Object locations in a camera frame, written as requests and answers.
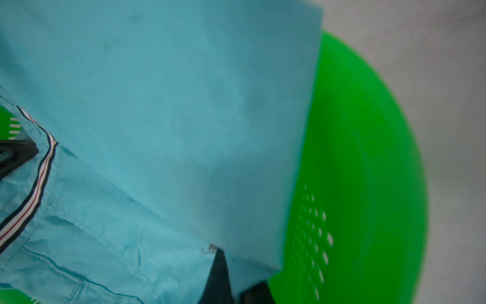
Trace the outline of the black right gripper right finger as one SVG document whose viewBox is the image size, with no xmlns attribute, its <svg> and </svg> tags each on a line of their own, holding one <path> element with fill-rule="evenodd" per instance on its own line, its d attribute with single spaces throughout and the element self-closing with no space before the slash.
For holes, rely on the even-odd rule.
<svg viewBox="0 0 486 304">
<path fill-rule="evenodd" d="M 239 296 L 232 295 L 230 277 L 224 251 L 216 249 L 215 259 L 206 281 L 205 289 L 199 304 L 215 303 L 257 303 L 275 304 L 267 281 L 261 282 L 242 292 Z"/>
</svg>

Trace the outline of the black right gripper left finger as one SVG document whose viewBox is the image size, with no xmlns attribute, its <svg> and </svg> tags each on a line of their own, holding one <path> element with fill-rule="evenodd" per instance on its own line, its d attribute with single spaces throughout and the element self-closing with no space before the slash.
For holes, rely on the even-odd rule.
<svg viewBox="0 0 486 304">
<path fill-rule="evenodd" d="M 30 140 L 1 140 L 1 178 L 3 179 L 39 153 Z"/>
</svg>

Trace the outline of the teal pants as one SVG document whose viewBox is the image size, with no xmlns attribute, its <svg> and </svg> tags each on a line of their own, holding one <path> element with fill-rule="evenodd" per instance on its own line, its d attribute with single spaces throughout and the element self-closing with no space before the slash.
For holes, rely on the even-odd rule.
<svg viewBox="0 0 486 304">
<path fill-rule="evenodd" d="M 174 229 L 280 271 L 311 1 L 2 1 L 1 102 Z"/>
</svg>

